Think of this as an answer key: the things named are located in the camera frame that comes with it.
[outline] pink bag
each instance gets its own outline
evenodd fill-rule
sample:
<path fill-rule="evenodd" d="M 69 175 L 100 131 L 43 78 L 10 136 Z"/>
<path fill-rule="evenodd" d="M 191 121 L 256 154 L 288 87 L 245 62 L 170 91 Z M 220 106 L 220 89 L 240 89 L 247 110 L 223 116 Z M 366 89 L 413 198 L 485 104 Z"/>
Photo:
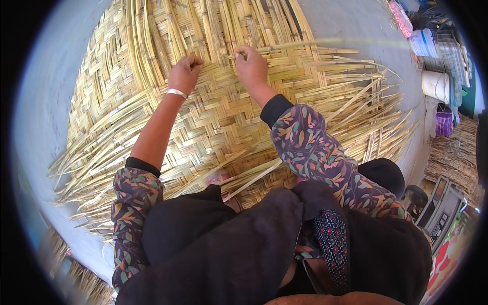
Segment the pink bag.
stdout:
<path fill-rule="evenodd" d="M 402 30 L 403 35 L 408 38 L 412 36 L 413 33 L 413 25 L 408 19 L 408 16 L 403 11 L 403 8 L 396 3 L 394 0 L 389 2 L 390 8 L 393 11 L 393 15 L 395 16 L 395 20 L 397 21 L 398 26 Z"/>

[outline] tire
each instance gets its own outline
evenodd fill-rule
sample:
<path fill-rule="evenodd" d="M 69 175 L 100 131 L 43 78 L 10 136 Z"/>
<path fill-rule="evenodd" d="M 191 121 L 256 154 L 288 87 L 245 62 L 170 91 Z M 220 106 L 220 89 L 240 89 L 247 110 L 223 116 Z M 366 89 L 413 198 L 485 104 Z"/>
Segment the tire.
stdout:
<path fill-rule="evenodd" d="M 405 188 L 405 196 L 415 203 L 418 207 L 425 207 L 428 202 L 428 196 L 420 187 L 410 184 Z"/>

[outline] floral sleeve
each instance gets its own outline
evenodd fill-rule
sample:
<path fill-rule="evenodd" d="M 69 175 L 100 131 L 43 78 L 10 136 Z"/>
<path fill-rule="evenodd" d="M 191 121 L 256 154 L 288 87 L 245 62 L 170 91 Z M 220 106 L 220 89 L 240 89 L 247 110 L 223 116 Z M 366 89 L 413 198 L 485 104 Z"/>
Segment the floral sleeve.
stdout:
<path fill-rule="evenodd" d="M 112 284 L 118 292 L 134 274 L 143 270 L 147 258 L 142 248 L 142 228 L 149 210 L 163 201 L 163 185 L 145 170 L 125 167 L 114 178 L 117 200 L 112 204 L 115 272 Z"/>
<path fill-rule="evenodd" d="M 273 125 L 271 138 L 280 158 L 297 176 L 327 183 L 341 206 L 374 218 L 413 223 L 394 194 L 357 171 L 357 161 L 344 154 L 314 109 L 297 104 L 285 111 Z"/>

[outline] bracelet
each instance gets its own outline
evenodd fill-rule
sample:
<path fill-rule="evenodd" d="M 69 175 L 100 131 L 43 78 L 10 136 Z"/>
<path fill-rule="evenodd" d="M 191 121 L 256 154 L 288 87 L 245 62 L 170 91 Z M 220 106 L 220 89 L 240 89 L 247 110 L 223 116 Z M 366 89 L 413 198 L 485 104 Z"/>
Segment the bracelet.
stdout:
<path fill-rule="evenodd" d="M 181 92 L 178 89 L 173 89 L 173 88 L 168 89 L 168 91 L 166 92 L 166 94 L 169 94 L 169 93 L 181 95 L 182 97 L 184 97 L 185 100 L 188 99 L 188 95 L 186 95 L 185 93 Z"/>

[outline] straw pile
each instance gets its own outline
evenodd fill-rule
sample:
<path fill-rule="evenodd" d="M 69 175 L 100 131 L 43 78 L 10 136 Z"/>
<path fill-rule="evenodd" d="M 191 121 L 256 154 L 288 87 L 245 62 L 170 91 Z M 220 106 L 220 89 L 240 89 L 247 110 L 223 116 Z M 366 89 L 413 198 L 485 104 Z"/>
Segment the straw pile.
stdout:
<path fill-rule="evenodd" d="M 61 264 L 69 250 L 68 245 L 53 227 L 48 228 L 38 249 L 42 266 L 51 279 L 57 281 L 64 297 L 72 301 L 76 299 L 74 304 L 108 305 L 112 303 L 114 289 L 76 260 L 70 258 L 72 263 L 64 277 Z"/>
<path fill-rule="evenodd" d="M 49 227 L 42 238 L 38 254 L 41 265 L 51 279 L 56 276 L 68 252 L 68 245 L 53 227 Z"/>
<path fill-rule="evenodd" d="M 232 191 L 228 198 L 237 196 L 244 208 L 272 188 L 292 186 L 260 108 L 235 74 L 232 54 L 240 44 L 267 59 L 271 87 L 326 117 L 349 156 L 396 160 L 416 125 L 406 128 L 406 116 L 395 111 L 401 96 L 386 94 L 391 86 L 382 80 L 391 72 L 338 55 L 357 50 L 318 47 L 296 0 L 264 3 L 115 0 L 88 44 L 67 150 L 51 167 L 55 177 L 71 175 L 57 204 L 78 201 L 73 219 L 88 218 L 84 226 L 110 238 L 113 175 L 164 96 L 170 67 L 187 54 L 200 56 L 204 68 L 173 126 L 161 168 L 165 198 L 205 188 L 220 168 L 231 176 L 222 192 Z"/>
<path fill-rule="evenodd" d="M 442 175 L 459 185 L 473 207 L 481 207 L 476 168 L 477 128 L 475 120 L 461 115 L 460 123 L 450 137 L 432 139 L 425 173 L 425 178 L 434 183 Z"/>
<path fill-rule="evenodd" d="M 80 299 L 86 300 L 86 302 L 80 302 L 81 304 L 108 305 L 113 302 L 114 289 L 77 261 L 72 262 L 68 278 L 81 296 Z"/>

